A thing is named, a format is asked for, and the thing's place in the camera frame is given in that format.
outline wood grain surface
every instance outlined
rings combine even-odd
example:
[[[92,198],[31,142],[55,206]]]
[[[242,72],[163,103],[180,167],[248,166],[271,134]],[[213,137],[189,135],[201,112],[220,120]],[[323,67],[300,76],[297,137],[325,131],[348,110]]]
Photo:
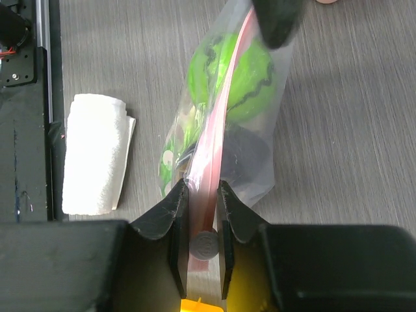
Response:
[[[192,53],[224,0],[60,0],[64,97],[124,100],[137,119],[120,208],[160,199],[157,166]],[[398,224],[416,235],[416,1],[310,0],[276,126],[271,222]],[[218,263],[190,276],[219,303]]]

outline ziplock bag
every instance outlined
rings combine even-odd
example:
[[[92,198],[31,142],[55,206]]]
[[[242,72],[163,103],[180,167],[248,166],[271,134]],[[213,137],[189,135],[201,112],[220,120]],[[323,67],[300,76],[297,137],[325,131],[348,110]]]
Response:
[[[268,50],[251,2],[229,0],[196,49],[159,166],[163,196],[187,182],[191,244],[212,232],[219,179],[248,206],[274,186],[272,135],[292,46]],[[206,269],[190,257],[190,270]]]

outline white towel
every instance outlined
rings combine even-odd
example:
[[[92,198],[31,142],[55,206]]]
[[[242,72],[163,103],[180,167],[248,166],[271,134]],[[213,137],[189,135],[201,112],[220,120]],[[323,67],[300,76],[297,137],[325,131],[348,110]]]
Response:
[[[64,213],[103,215],[117,208],[135,124],[119,99],[75,96],[66,129]]]

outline orange object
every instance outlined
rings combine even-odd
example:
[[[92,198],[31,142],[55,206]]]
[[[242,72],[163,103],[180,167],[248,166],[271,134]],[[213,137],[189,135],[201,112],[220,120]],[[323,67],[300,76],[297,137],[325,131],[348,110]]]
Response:
[[[181,312],[224,312],[220,307],[203,304],[201,298],[198,301],[182,299]]]

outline green toy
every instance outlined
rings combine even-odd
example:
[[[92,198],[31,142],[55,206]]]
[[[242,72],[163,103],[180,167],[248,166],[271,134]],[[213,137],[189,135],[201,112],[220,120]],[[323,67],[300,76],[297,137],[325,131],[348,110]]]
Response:
[[[204,107],[209,100],[215,100],[236,43],[236,34],[225,34],[202,42],[195,51],[187,77],[189,93],[195,105]],[[234,70],[227,104],[227,121],[245,122],[264,111],[274,99],[274,80],[275,71],[270,53],[255,39]]]
[[[180,160],[202,132],[208,101],[214,101],[226,74],[236,34],[212,37],[200,44],[188,69],[188,91],[194,106],[179,114],[168,136],[159,165],[162,196],[181,177],[187,161]],[[254,40],[241,56],[233,74],[227,104],[227,122],[245,122],[267,109],[274,99],[276,74],[272,58],[261,42]]]
[[[168,141],[162,152],[159,165],[159,179],[162,196],[165,197],[173,184],[180,178],[177,163],[181,160],[183,153],[198,141],[202,127],[203,111],[193,106],[186,114],[179,114]]]

